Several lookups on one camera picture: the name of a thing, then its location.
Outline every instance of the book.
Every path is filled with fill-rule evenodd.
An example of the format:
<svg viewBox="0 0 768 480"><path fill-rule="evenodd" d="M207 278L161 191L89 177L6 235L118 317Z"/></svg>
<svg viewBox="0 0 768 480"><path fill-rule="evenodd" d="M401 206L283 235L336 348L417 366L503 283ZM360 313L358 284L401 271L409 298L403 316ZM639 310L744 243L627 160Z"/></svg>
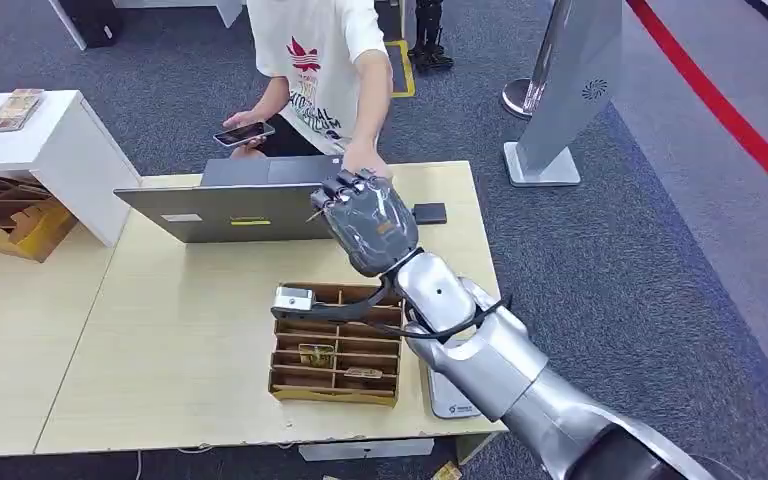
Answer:
<svg viewBox="0 0 768 480"><path fill-rule="evenodd" d="M0 132L21 130L42 102L45 90L20 88L13 90L0 106Z"/></svg>

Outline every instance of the gray carpet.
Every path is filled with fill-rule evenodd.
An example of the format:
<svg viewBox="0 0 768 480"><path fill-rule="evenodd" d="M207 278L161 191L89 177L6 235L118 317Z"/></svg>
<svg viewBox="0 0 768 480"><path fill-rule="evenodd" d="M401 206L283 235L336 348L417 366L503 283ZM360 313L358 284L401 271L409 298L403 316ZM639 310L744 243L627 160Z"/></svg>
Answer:
<svg viewBox="0 0 768 480"><path fill-rule="evenodd" d="M446 2L458 64L396 100L381 149L393 162L469 160L504 292L554 367L691 453L768 478L768 361L646 158L609 107L571 146L583 183L517 190L501 145L523 125L504 82L530 70L543 0ZM80 53L48 6L0 0L0 91L79 88L143 174L197 172L225 153L210 134L264 85L244 20L209 9L128 12L112 49ZM519 30L515 43L509 32ZM152 138L164 138L157 142ZM451 444L410 459L304 464L277 448L145 454L144 479L425 479ZM0 480L132 478L133 453L0 459ZM521 445L496 441L467 479L543 478Z"/></svg>
<svg viewBox="0 0 768 480"><path fill-rule="evenodd" d="M650 3L768 140L767 20L734 0ZM630 9L625 14L623 81L614 104L768 357L768 175Z"/></svg>

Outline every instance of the red logo on shirt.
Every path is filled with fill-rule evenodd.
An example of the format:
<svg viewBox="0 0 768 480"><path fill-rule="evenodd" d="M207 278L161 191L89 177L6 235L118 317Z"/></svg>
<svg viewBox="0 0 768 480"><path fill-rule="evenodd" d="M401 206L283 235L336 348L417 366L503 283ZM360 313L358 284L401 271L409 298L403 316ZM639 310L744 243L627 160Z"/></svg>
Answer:
<svg viewBox="0 0 768 480"><path fill-rule="evenodd" d="M314 48L309 52L305 52L304 47L299 45L299 42L296 41L296 37L293 37L292 45L287 45L287 51L290 52L290 58L293 59L293 66L302 72L308 70L313 70L315 72L322 68L317 63L319 55L317 54L316 49Z"/></svg>

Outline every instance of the white t-shirt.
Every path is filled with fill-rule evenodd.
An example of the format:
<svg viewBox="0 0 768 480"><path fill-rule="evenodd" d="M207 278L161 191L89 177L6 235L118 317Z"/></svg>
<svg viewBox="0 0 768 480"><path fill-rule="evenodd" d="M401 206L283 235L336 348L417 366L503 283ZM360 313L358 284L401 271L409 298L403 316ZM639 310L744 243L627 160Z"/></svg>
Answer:
<svg viewBox="0 0 768 480"><path fill-rule="evenodd" d="M281 116L326 154L342 153L357 117L354 61L384 47L374 0L248 0L257 69L287 77Z"/></svg>

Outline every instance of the silver stand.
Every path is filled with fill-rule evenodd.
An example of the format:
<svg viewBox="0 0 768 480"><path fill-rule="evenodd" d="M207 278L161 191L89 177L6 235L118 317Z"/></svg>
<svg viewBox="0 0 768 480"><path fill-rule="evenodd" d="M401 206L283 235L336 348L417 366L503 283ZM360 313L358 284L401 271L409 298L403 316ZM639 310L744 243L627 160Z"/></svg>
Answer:
<svg viewBox="0 0 768 480"><path fill-rule="evenodd" d="M540 97L543 96L543 90L546 88L546 80L549 78L552 50L564 29L564 20L569 15L572 3L573 0L555 1L552 16L549 17L549 27L543 35L543 43L540 45L540 53L537 54L537 63L534 65L531 78L519 78L502 89L502 105L511 115L524 120L530 120L534 115Z"/></svg>
<svg viewBox="0 0 768 480"><path fill-rule="evenodd" d="M555 0L531 79L502 90L505 109L529 120L504 145L514 186L581 183L567 145L617 88L621 35L622 0Z"/></svg>

